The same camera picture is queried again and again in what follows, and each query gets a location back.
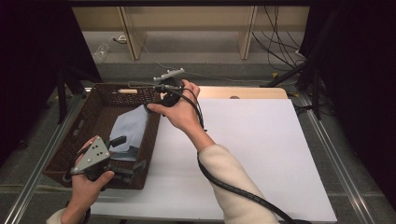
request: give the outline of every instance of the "white sleeve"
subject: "white sleeve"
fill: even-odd
[[[61,216],[64,213],[64,209],[61,209],[59,211],[57,211],[56,213],[54,213],[49,219],[47,219],[46,223],[47,224],[62,224],[61,221]]]
[[[239,161],[220,145],[207,147],[199,154],[201,164],[215,178],[263,198]],[[258,203],[221,189],[211,183],[227,224],[278,224],[276,216]]]

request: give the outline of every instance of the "wooden tabletop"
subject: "wooden tabletop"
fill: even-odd
[[[199,98],[288,99],[280,88],[212,87],[200,86]]]

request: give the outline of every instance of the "table surface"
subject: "table surface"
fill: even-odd
[[[231,96],[241,99],[231,100]],[[269,202],[293,218],[336,222],[283,90],[202,87],[199,102],[208,133],[240,160]],[[160,120],[146,186],[142,190],[107,189],[92,206],[92,213],[129,219],[222,221],[191,141],[166,118]]]

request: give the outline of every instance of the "metal rail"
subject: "metal rail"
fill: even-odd
[[[58,124],[58,126],[56,127],[56,130],[52,135],[51,139],[49,140],[47,147],[44,149],[40,160],[35,166],[35,169],[33,170],[26,184],[24,185],[18,199],[9,210],[5,224],[17,224],[21,221],[23,213],[25,212],[29,202],[31,201],[35,193],[35,188],[42,178],[41,171],[47,164],[48,159],[54,153],[56,146],[59,144],[68,121],[71,119],[72,115],[76,113],[76,110],[78,108],[78,102],[80,99],[80,95],[73,96],[73,98],[71,99],[68,109],[69,113],[64,118],[64,122],[62,124]]]
[[[303,105],[311,105],[309,97],[306,93],[302,93],[301,96],[301,101]],[[321,120],[317,120],[317,117],[314,115],[314,112],[312,110],[308,110],[307,113],[312,125],[315,128],[315,131],[318,134],[323,148],[329,156],[332,167],[334,168],[334,171],[336,172],[338,179],[340,180],[341,185],[346,192],[346,196],[349,198],[350,203],[352,204],[352,207],[355,210],[356,215],[358,216],[358,219],[363,224],[375,224],[375,220],[370,213],[366,201],[364,201],[358,187],[352,180],[349,172],[347,171],[347,168],[345,167],[343,161],[340,158],[340,155],[337,152],[337,149],[332,143],[330,136],[327,134]]]

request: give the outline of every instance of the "brown plastic basket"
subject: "brown plastic basket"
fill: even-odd
[[[96,84],[92,88],[77,118],[43,171],[44,175],[65,187],[71,187],[70,183],[63,181],[64,174],[77,152],[89,139],[96,135],[108,139],[118,115],[133,110],[144,103],[160,99],[153,89],[137,89],[137,94],[119,93],[120,89],[130,88],[121,84]],[[144,170],[136,173],[129,184],[113,178],[107,184],[107,188],[142,189],[145,186],[159,121],[159,114],[149,113],[136,161],[110,161],[113,167],[130,170],[135,164],[146,161]]]

